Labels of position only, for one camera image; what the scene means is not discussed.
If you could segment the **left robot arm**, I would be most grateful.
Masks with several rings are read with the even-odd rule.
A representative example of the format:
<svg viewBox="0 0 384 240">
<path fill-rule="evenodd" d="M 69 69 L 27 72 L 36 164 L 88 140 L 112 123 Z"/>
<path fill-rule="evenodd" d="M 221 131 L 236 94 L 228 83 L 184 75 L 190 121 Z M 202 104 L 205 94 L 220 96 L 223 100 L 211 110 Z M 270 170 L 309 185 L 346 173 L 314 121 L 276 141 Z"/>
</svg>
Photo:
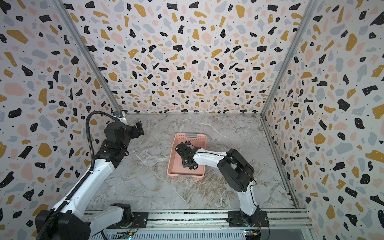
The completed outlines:
<svg viewBox="0 0 384 240">
<path fill-rule="evenodd" d="M 115 224 L 131 225 L 133 214 L 128 204 L 115 203 L 91 217 L 85 210 L 108 176 L 128 153 L 132 139 L 144 134 L 141 122 L 133 126 L 110 123 L 106 139 L 94 156 L 90 168 L 51 210 L 41 211 L 35 218 L 38 240 L 88 240 Z"/>
</svg>

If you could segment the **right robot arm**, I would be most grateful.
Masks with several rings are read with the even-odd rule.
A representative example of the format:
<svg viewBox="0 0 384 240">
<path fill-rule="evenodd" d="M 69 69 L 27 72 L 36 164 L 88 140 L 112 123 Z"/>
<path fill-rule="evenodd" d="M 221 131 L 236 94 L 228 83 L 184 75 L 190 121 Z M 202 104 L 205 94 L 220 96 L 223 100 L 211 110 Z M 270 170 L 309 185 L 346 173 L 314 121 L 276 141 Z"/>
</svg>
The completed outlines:
<svg viewBox="0 0 384 240">
<path fill-rule="evenodd" d="M 231 227 L 260 228 L 268 223 L 267 213 L 261 210 L 255 197 L 255 170 L 237 150 L 213 152 L 187 141 L 178 144 L 175 151 L 181 157 L 184 168 L 196 170 L 199 166 L 209 166 L 218 169 L 226 183 L 237 192 L 240 209 L 228 212 L 227 222 Z"/>
</svg>

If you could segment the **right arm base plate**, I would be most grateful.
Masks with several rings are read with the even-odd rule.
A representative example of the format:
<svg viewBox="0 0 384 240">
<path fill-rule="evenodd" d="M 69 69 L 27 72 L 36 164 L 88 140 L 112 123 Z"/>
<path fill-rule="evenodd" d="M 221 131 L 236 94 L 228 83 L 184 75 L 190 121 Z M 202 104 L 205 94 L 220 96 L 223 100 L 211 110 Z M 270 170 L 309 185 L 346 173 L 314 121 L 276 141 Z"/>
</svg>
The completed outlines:
<svg viewBox="0 0 384 240">
<path fill-rule="evenodd" d="M 229 223 L 231 228 L 259 228 L 270 226 L 267 212 L 260 209 L 257 209 L 252 216 L 248 216 L 242 211 L 229 211 L 226 221 Z"/>
</svg>

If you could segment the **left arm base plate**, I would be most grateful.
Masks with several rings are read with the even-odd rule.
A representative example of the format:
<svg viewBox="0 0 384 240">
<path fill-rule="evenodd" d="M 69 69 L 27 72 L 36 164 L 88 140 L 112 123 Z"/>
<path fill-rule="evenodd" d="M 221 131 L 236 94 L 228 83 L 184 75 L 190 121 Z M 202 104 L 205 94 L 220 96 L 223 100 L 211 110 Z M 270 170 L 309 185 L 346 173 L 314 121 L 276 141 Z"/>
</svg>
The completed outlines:
<svg viewBox="0 0 384 240">
<path fill-rule="evenodd" d="M 123 217 L 118 226 L 127 230 L 145 229 L 148 217 L 148 212 L 132 212 L 130 216 Z"/>
</svg>

